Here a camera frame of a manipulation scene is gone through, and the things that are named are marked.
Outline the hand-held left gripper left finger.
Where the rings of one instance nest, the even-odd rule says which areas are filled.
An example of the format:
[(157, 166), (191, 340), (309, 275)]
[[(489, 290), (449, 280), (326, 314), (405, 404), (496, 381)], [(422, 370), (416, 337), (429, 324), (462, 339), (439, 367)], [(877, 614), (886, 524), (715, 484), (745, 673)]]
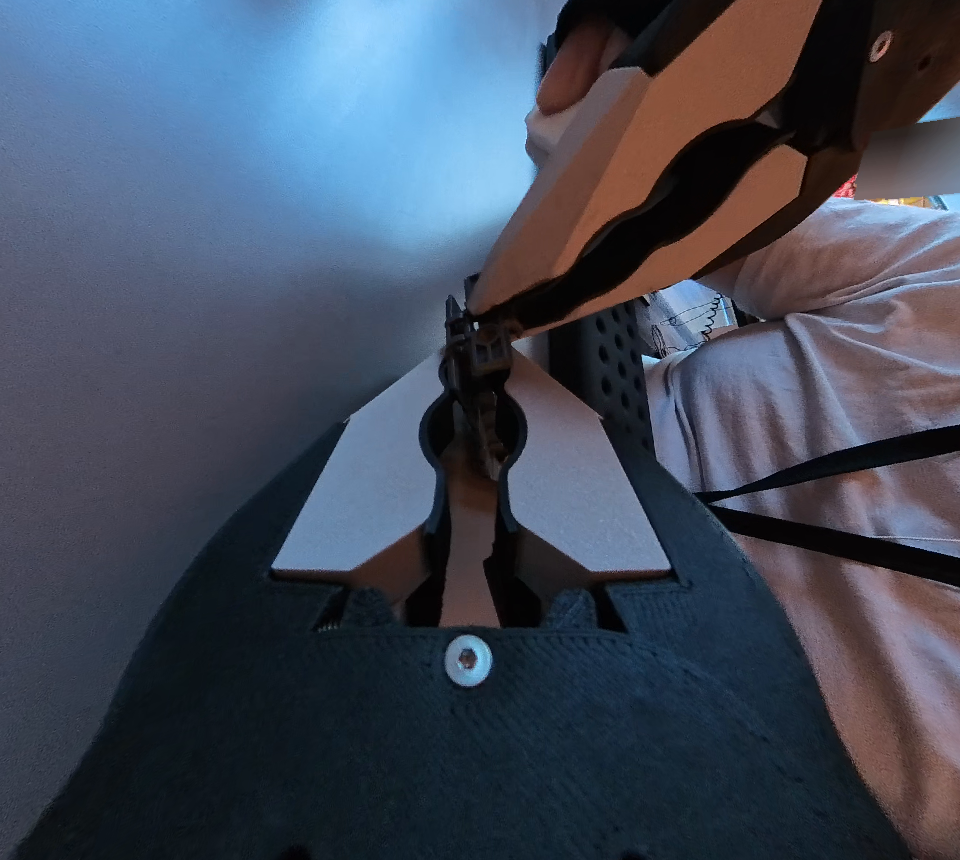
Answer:
[(272, 573), (348, 587), (442, 583), (450, 507), (442, 457), (453, 398), (435, 351), (356, 411), (296, 518)]

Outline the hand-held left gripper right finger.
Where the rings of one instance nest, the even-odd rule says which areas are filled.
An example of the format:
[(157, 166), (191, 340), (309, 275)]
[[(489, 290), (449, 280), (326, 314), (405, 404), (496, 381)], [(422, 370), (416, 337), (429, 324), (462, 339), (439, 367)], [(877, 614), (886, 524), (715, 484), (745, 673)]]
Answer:
[(515, 575), (541, 600), (666, 577), (669, 560), (599, 415), (513, 354), (505, 395), (520, 427), (499, 510), (516, 542)]

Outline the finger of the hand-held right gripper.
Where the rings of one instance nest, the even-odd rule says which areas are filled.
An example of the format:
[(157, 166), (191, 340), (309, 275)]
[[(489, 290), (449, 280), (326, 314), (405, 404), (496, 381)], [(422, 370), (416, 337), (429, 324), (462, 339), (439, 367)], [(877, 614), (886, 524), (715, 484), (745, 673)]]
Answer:
[(791, 147), (774, 148), (747, 171), (696, 230), (657, 248), (629, 278), (596, 298), (579, 302), (570, 312), (526, 315), (522, 335), (540, 334), (620, 302), (702, 277), (714, 265), (730, 264), (724, 255), (796, 198), (807, 164), (807, 158)]
[[(675, 0), (580, 102), (532, 111), (538, 173), (470, 289), (470, 314), (570, 312), (700, 227), (774, 148), (799, 152), (770, 106), (823, 1)], [(748, 236), (724, 259), (750, 253)]]

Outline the small black track link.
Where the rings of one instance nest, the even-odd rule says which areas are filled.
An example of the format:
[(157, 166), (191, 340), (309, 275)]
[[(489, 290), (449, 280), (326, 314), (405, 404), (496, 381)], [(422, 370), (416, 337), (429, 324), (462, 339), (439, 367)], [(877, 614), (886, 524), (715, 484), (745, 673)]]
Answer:
[(446, 299), (445, 308), (442, 362), (447, 387), (469, 390), (491, 374), (510, 371), (513, 342), (522, 333), (515, 318), (500, 313), (477, 320), (452, 294)]

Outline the grey desk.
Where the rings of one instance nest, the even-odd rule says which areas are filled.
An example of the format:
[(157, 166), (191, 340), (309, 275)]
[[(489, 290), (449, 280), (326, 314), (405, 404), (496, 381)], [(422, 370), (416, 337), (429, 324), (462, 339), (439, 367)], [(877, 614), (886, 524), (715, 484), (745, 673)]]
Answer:
[(439, 344), (564, 0), (2, 0), (2, 858), (197, 552)]

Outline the person's right hand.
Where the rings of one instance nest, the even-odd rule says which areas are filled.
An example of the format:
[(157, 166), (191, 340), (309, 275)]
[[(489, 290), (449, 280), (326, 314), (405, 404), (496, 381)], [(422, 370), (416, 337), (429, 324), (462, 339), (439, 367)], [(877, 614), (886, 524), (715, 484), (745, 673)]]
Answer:
[(627, 34), (605, 18), (580, 23), (562, 42), (542, 79), (536, 97), (538, 110), (549, 116), (580, 102), (631, 43)]

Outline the black perforated panel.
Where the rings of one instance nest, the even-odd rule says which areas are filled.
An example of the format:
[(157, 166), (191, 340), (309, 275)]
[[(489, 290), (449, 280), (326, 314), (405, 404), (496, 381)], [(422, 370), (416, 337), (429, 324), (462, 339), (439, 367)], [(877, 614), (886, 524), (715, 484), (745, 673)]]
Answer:
[(644, 375), (653, 349), (639, 320), (645, 302), (623, 302), (547, 334), (548, 371), (607, 427), (656, 456)]

